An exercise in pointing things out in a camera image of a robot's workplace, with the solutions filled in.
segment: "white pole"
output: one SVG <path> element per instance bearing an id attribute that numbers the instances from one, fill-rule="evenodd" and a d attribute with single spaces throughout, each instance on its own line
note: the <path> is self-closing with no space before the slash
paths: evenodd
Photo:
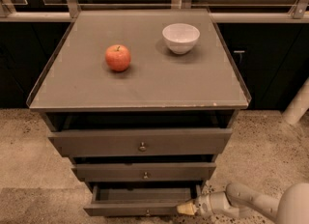
<path id="1" fill-rule="evenodd" d="M 309 78 L 299 89 L 282 116 L 290 125 L 296 124 L 309 109 Z"/>

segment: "drawer front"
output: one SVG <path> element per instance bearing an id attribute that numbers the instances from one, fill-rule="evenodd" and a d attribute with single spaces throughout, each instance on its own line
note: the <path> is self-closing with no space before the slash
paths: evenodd
<path id="1" fill-rule="evenodd" d="M 49 140 L 62 156 L 220 154 L 230 128 L 113 129 L 53 132 Z"/>
<path id="2" fill-rule="evenodd" d="M 215 163 L 138 163 L 76 165 L 72 171 L 82 182 L 204 181 Z"/>
<path id="3" fill-rule="evenodd" d="M 176 206 L 200 195 L 198 185 L 168 188 L 94 187 L 92 203 L 84 208 L 91 216 L 155 216 L 177 214 Z"/>

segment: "white robot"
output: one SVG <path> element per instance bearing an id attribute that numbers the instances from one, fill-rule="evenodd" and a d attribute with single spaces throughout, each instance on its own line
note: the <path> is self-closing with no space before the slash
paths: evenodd
<path id="1" fill-rule="evenodd" d="M 177 206 L 178 213 L 249 217 L 255 210 L 276 224 L 309 223 L 309 183 L 288 188 L 279 200 L 240 184 L 230 183 L 223 192 L 201 195 Z"/>

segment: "concrete floor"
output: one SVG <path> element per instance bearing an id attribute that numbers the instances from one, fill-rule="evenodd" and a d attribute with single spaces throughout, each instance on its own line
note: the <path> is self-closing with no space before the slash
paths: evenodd
<path id="1" fill-rule="evenodd" d="M 167 216 L 89 217 L 91 193 L 46 138 L 48 130 L 27 109 L 0 109 L 0 223 L 271 223 L 258 213 L 236 220 Z M 309 182 L 309 113 L 290 126 L 278 111 L 241 111 L 234 133 L 204 189 L 242 182 L 280 198 L 290 185 Z"/>

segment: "white bowl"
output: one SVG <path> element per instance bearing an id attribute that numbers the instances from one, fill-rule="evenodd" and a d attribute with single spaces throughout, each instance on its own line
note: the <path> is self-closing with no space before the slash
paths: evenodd
<path id="1" fill-rule="evenodd" d="M 199 40 L 200 31 L 189 24 L 175 23 L 163 29 L 164 41 L 174 53 L 184 54 Z"/>

